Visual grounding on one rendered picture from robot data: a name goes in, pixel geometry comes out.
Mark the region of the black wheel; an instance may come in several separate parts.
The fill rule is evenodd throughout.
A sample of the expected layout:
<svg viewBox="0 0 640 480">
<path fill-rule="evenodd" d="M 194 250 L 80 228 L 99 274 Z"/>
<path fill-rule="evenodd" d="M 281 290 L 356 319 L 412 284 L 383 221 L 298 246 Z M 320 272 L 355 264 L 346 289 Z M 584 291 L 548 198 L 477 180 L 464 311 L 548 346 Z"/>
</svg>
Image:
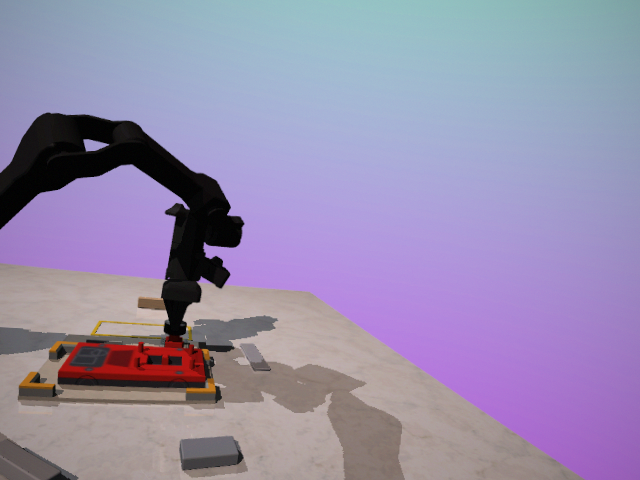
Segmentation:
<svg viewBox="0 0 640 480">
<path fill-rule="evenodd" d="M 186 327 L 187 327 L 187 323 L 182 321 L 180 326 L 179 326 L 179 331 L 172 331 L 171 330 L 171 326 L 170 326 L 170 322 L 169 319 L 164 321 L 164 333 L 171 335 L 171 336 L 181 336 L 184 335 L 186 333 Z"/>
</svg>

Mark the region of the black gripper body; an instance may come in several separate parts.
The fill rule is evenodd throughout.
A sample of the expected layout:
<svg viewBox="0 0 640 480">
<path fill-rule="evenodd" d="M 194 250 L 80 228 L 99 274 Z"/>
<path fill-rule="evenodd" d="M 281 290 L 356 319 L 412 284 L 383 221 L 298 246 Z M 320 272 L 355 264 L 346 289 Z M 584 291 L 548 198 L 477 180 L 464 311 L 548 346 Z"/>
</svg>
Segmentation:
<svg viewBox="0 0 640 480">
<path fill-rule="evenodd" d="M 161 298 L 200 303 L 202 291 L 193 273 L 200 257 L 203 257 L 203 248 L 172 241 Z"/>
</svg>

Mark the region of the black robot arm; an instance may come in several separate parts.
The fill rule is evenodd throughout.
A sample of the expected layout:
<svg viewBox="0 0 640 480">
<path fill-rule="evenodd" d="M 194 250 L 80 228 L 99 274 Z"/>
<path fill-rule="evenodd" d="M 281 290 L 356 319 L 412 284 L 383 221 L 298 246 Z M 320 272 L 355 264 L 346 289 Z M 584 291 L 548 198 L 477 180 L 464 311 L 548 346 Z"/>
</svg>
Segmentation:
<svg viewBox="0 0 640 480">
<path fill-rule="evenodd" d="M 86 151 L 84 139 L 109 145 Z M 0 229 L 41 192 L 124 165 L 134 165 L 189 207 L 176 203 L 164 212 L 176 217 L 173 242 L 228 248 L 241 243 L 245 223 L 241 216 L 227 215 L 231 205 L 215 179 L 188 169 L 137 123 L 86 114 L 47 112 L 27 129 L 11 163 L 0 173 Z M 222 267 L 222 259 L 207 258 L 204 251 L 193 278 L 202 276 L 222 288 L 231 274 Z"/>
</svg>

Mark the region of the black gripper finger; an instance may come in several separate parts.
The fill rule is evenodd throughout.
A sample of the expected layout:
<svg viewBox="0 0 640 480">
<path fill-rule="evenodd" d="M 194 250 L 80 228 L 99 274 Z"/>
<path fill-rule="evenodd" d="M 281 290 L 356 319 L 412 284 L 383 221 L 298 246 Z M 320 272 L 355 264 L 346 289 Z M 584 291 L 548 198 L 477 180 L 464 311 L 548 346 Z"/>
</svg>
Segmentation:
<svg viewBox="0 0 640 480">
<path fill-rule="evenodd" d="M 163 299 L 172 331 L 179 331 L 179 326 L 189 304 L 187 301 Z"/>
</svg>

